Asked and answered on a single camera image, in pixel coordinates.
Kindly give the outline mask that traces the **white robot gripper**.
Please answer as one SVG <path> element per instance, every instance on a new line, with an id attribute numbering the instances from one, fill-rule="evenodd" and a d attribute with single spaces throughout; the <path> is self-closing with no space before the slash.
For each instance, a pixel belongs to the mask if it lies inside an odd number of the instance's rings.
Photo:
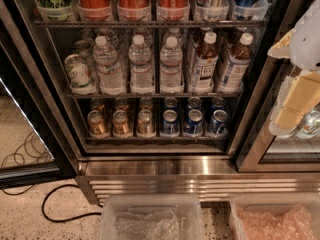
<path id="1" fill-rule="evenodd" d="M 272 135 L 289 135 L 303 117 L 320 102 L 320 0 L 315 0 L 294 29 L 288 31 L 267 52 L 275 59 L 289 59 L 304 70 L 287 76 L 281 84 L 271 112 Z"/>

